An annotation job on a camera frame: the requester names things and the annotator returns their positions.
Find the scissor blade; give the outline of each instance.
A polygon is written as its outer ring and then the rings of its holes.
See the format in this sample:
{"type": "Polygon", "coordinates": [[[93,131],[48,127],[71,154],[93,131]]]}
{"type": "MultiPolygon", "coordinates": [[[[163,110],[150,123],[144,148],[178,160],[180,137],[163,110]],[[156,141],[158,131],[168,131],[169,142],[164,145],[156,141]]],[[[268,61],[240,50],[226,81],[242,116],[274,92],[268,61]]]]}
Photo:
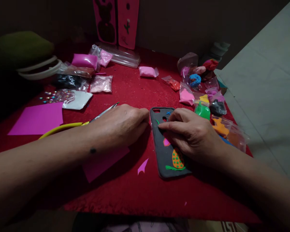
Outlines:
{"type": "Polygon", "coordinates": [[[105,114],[107,111],[109,111],[110,109],[113,109],[114,107],[116,107],[119,104],[119,102],[117,102],[116,104],[112,105],[111,107],[107,108],[105,111],[103,111],[101,114],[99,114],[97,117],[95,117],[94,119],[92,119],[90,122],[96,120],[97,118],[101,117],[103,114],[105,114]]]}

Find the green clay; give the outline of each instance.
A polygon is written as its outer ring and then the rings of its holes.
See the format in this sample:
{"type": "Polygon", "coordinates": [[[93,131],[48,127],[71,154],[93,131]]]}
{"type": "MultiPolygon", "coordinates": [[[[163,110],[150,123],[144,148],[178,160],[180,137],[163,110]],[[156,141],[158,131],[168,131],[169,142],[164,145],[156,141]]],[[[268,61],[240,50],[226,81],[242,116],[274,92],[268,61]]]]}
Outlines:
{"type": "Polygon", "coordinates": [[[204,106],[202,104],[198,104],[198,106],[195,108],[194,112],[197,115],[201,116],[202,118],[210,120],[210,110],[207,106],[204,106]]]}
{"type": "Polygon", "coordinates": [[[182,170],[185,170],[186,167],[183,167],[183,168],[181,168],[181,169],[177,169],[177,168],[170,167],[170,166],[166,165],[166,166],[165,166],[165,169],[166,169],[166,170],[173,170],[173,171],[182,171],[182,170]]]}

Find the red glitter fabric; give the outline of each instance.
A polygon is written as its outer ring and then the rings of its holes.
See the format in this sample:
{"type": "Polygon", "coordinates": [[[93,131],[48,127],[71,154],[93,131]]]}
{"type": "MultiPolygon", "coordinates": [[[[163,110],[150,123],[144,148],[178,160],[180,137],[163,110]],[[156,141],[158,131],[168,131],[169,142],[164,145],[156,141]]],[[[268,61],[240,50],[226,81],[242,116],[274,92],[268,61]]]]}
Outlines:
{"type": "MultiPolygon", "coordinates": [[[[170,75],[180,81],[177,58],[139,49],[141,66],[157,67],[157,78],[141,78],[138,69],[110,63],[101,72],[113,75],[112,94],[94,94],[80,111],[63,109],[64,123],[86,122],[116,102],[133,107],[192,107],[179,103],[179,93],[161,80],[170,75]]],[[[62,60],[67,56],[58,54],[62,60]]],[[[8,136],[24,107],[41,104],[39,97],[14,112],[0,123],[0,152],[37,140],[39,135],[8,136]]],[[[226,105],[227,119],[234,118],[226,105]]],[[[259,223],[252,201],[234,181],[221,173],[196,164],[193,175],[162,180],[150,126],[130,146],[130,153],[92,183],[88,183],[81,167],[57,177],[28,204],[30,208],[75,210],[81,212],[158,217],[185,217],[206,220],[259,223]],[[138,168],[148,159],[145,173],[138,168]]]]}

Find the phone case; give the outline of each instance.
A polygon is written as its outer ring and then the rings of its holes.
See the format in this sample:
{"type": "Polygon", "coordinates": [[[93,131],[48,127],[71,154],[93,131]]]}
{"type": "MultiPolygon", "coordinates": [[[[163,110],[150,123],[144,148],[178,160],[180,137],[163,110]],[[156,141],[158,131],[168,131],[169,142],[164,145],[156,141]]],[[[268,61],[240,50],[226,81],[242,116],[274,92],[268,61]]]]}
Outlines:
{"type": "Polygon", "coordinates": [[[173,159],[173,153],[175,150],[178,151],[179,149],[174,147],[172,144],[169,144],[167,140],[165,140],[165,137],[163,136],[165,131],[158,128],[158,122],[163,123],[168,121],[169,116],[174,110],[174,108],[168,107],[153,107],[150,109],[150,120],[156,150],[158,172],[161,178],[179,177],[191,173],[189,170],[189,158],[184,155],[184,166],[186,167],[184,170],[166,169],[166,166],[173,167],[173,162],[177,161],[173,159]]]}

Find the hand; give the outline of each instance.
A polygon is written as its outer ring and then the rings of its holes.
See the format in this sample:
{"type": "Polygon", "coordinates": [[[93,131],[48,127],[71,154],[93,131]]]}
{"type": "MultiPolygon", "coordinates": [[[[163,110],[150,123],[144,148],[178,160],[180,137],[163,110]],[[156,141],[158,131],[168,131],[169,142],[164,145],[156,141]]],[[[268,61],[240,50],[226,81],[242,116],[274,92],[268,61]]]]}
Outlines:
{"type": "Polygon", "coordinates": [[[124,104],[110,109],[84,127],[89,129],[97,152],[104,153],[135,143],[148,126],[148,121],[147,109],[124,104]]]}
{"type": "Polygon", "coordinates": [[[227,145],[213,129],[211,123],[193,111],[178,108],[161,123],[159,129],[167,130],[168,139],[187,156],[206,166],[218,168],[225,160],[227,145]]]}

